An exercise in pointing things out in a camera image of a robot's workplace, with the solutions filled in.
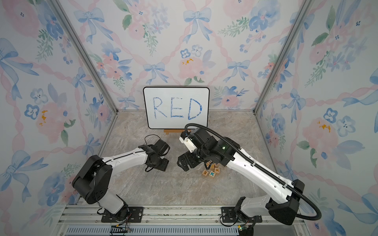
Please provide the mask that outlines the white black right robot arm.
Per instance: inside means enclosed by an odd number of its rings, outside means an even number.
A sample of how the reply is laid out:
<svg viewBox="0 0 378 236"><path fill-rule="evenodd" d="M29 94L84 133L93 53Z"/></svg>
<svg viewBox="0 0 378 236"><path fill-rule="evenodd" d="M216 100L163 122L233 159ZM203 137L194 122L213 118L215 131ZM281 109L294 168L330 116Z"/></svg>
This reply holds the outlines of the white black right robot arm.
<svg viewBox="0 0 378 236"><path fill-rule="evenodd" d="M300 197L287 187L303 192L302 182L279 176L248 155L238 143L228 137L216 139L203 128L183 131L179 140L188 149L177 161L184 171L200 163L220 164L243 175L266 193L263 197L238 200L234 212L240 221L251 223L256 216L271 216L284 225L292 225Z"/></svg>

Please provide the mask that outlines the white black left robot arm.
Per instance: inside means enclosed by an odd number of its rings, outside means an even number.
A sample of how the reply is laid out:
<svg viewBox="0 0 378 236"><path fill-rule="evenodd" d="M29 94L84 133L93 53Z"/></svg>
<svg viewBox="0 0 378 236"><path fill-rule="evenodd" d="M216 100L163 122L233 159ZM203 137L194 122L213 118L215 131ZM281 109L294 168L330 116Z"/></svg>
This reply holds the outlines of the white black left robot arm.
<svg viewBox="0 0 378 236"><path fill-rule="evenodd" d="M159 139L155 144L143 144L132 151L111 157L92 155L87 159L72 182L73 188L88 204L98 203L112 219L125 220L131 213L127 203L108 190L112 177L136 166L147 170L166 171L169 161L165 158L170 146Z"/></svg>

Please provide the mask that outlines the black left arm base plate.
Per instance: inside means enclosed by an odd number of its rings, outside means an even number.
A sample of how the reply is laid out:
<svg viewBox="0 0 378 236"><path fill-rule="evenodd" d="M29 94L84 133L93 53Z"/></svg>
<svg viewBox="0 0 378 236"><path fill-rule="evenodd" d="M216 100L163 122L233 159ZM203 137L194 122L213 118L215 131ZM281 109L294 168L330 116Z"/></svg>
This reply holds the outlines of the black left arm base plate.
<svg viewBox="0 0 378 236"><path fill-rule="evenodd" d="M129 206L122 208L118 213L112 214L108 210L102 213L102 223L141 223L144 208L142 206Z"/></svg>

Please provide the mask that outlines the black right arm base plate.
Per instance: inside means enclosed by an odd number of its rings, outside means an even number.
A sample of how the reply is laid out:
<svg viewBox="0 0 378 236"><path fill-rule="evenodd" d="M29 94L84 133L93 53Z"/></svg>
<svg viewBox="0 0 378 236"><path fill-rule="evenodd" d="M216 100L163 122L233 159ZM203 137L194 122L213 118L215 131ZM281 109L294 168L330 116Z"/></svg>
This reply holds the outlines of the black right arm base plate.
<svg viewBox="0 0 378 236"><path fill-rule="evenodd" d="M230 225L233 223L262 223L262 216L257 215L253 217L245 216L242 212L236 212L233 207L221 207L220 208L220 222L226 225Z"/></svg>

